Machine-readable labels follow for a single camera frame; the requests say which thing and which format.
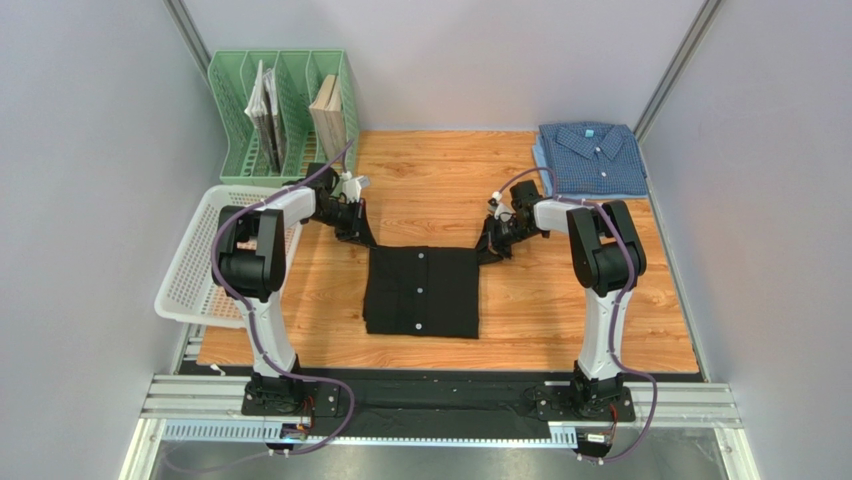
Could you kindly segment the black long sleeve shirt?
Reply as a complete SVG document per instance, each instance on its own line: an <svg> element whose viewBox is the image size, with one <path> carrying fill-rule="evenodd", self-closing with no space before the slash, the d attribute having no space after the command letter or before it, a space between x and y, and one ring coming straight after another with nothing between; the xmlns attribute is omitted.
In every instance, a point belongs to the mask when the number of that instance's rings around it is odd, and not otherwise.
<svg viewBox="0 0 852 480"><path fill-rule="evenodd" d="M362 316L373 335L477 339L476 252L427 246L372 249Z"/></svg>

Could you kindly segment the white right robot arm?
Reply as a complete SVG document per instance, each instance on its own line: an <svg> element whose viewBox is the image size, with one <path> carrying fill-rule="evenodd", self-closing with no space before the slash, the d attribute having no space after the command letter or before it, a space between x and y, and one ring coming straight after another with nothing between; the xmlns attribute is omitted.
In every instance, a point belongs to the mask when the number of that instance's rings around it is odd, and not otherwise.
<svg viewBox="0 0 852 480"><path fill-rule="evenodd" d="M622 393L623 329L632 291L647 267L644 248L621 200L546 198L532 181L518 182L509 191L508 204L499 191L488 201L489 214L476 244L478 260L507 260L514 245L534 236L568 236L573 271L586 299L584 338L569 399L578 414L590 417Z"/></svg>

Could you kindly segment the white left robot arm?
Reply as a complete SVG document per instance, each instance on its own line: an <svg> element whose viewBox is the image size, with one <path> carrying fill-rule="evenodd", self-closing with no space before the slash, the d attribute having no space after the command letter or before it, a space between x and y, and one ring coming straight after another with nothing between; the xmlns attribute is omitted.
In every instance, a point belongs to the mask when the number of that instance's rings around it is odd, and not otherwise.
<svg viewBox="0 0 852 480"><path fill-rule="evenodd" d="M342 242L373 247L366 175L338 174L313 163L307 178L246 207L221 209L211 247L212 277L238 305L254 355L246 398L253 405L301 405L307 377L288 339L280 294L287 274L285 233L314 220L330 226Z"/></svg>

